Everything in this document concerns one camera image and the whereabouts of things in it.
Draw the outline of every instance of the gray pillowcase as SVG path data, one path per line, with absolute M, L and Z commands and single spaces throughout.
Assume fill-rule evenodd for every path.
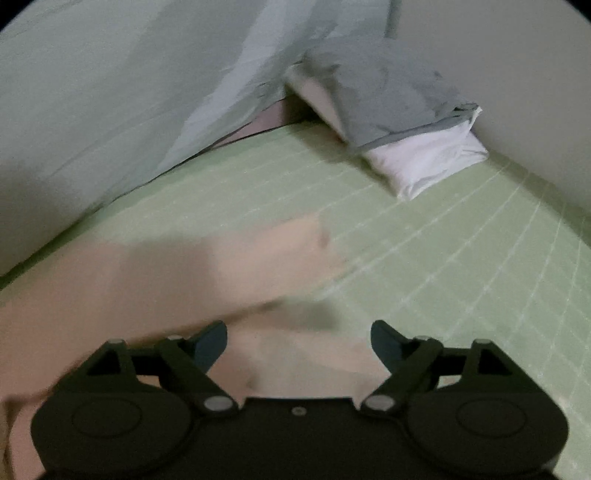
M 324 40 L 306 51 L 302 64 L 330 92 L 356 151 L 453 127 L 478 108 L 390 38 Z

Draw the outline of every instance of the round pad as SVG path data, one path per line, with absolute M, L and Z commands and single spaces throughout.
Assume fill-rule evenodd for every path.
M 527 417 L 509 401 L 484 398 L 462 405 L 457 421 L 474 435 L 503 438 L 517 434 L 527 423 Z
M 191 425 L 187 405 L 153 393 L 57 392 L 39 409 L 31 435 L 43 465 L 78 475 L 143 471 L 182 442 Z
M 78 407 L 72 422 L 80 433 L 89 437 L 113 438 L 131 432 L 141 419 L 142 411 L 135 403 L 98 398 Z
M 455 473 L 535 472 L 564 448 L 566 418 L 542 391 L 479 394 L 449 388 L 411 398 L 407 427 L 420 447 Z

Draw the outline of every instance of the light green bed sheet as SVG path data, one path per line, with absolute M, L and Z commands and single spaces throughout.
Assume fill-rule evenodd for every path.
M 84 220 L 122 242 L 203 236 L 320 212 L 350 270 L 318 292 L 343 335 L 385 319 L 448 346 L 491 338 L 564 408 L 564 479 L 591 477 L 591 218 L 517 164 L 491 159 L 399 202 L 322 124 L 187 162 Z

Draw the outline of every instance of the white wall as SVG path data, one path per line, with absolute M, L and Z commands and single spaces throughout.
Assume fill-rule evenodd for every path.
M 591 211 L 591 22 L 564 0 L 394 0 L 395 36 L 484 113 L 481 140 Z

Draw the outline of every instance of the black device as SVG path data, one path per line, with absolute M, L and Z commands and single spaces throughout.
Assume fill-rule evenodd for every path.
M 566 417 L 498 346 L 407 339 L 372 325 L 391 376 L 349 398 L 249 398 L 242 408 L 206 372 L 228 332 L 150 349 L 122 340 L 66 375 L 31 425 L 44 480 L 556 479 Z M 161 388 L 137 375 L 157 375 Z M 439 379 L 461 375 L 449 386 Z

